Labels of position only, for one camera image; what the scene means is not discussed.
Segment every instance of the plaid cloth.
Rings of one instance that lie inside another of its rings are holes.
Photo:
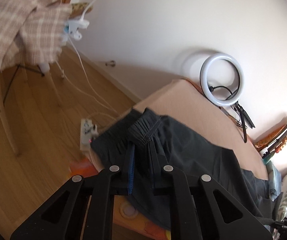
[[[71,10],[61,0],[0,0],[0,70],[55,62]]]

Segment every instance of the black cable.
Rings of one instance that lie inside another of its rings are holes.
[[[230,90],[229,88],[225,87],[225,86],[213,87],[213,90],[215,90],[216,88],[224,88],[224,89],[228,90],[231,95],[233,95],[233,93],[231,92],[231,90]]]
[[[18,67],[24,68],[24,69],[29,70],[29,71],[31,71],[31,72],[35,72],[35,73],[41,74],[42,77],[45,75],[44,73],[42,73],[42,71],[40,70],[40,67],[39,67],[38,65],[37,65],[37,67],[39,68],[39,71],[38,71],[38,70],[35,70],[35,69],[33,69],[33,68],[29,68],[29,67],[26,67],[26,66],[22,66],[22,65],[18,65]]]
[[[5,97],[4,97],[4,100],[3,100],[3,105],[5,105],[5,101],[6,101],[6,98],[7,98],[9,89],[10,89],[10,86],[11,86],[11,84],[12,84],[12,82],[13,82],[15,76],[16,76],[16,73],[17,73],[18,69],[19,69],[19,65],[17,65],[17,68],[16,68],[16,70],[15,70],[14,74],[12,75],[12,78],[11,78],[11,80],[9,82],[9,85],[7,87],[6,94],[5,94]]]
[[[234,110],[234,111],[237,113],[237,115],[239,116],[239,120],[237,120],[236,118],[234,118],[232,115],[231,115],[231,117],[236,120],[236,122],[237,122],[236,125],[237,125],[238,127],[242,127],[240,114],[238,113],[238,111],[237,111],[237,109],[236,109],[235,107],[232,107],[232,106],[230,106],[230,107],[232,108],[232,110]]]

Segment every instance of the wooden floor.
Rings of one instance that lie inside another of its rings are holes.
[[[69,79],[80,89],[94,94],[85,79],[77,56],[64,48],[59,63]],[[97,92],[119,114],[133,102],[96,70],[84,63],[90,82]],[[3,72],[8,83],[15,68]],[[5,102],[5,109],[20,156],[15,157],[0,121],[0,233],[9,239],[11,233],[49,198],[67,179],[69,163],[80,160],[80,120],[95,112],[117,117],[79,93],[62,80],[56,65],[51,66],[53,80],[62,98],[59,107],[46,81],[39,74],[28,73],[28,82],[18,71]],[[99,127],[111,119],[96,115]],[[114,239],[145,239],[135,232],[114,226]]]

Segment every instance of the elastic waistband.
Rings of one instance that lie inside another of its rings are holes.
[[[127,136],[136,145],[146,145],[161,124],[161,116],[146,108],[143,115],[128,129]]]

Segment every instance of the white wall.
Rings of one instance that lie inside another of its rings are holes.
[[[287,122],[287,0],[98,0],[86,18],[78,50],[138,97],[177,75],[198,81],[204,59],[220,51],[245,72],[240,104],[256,125],[248,134]],[[112,59],[117,66],[105,67]],[[208,76],[214,85],[235,85],[225,63]],[[287,146],[274,162],[287,166]]]

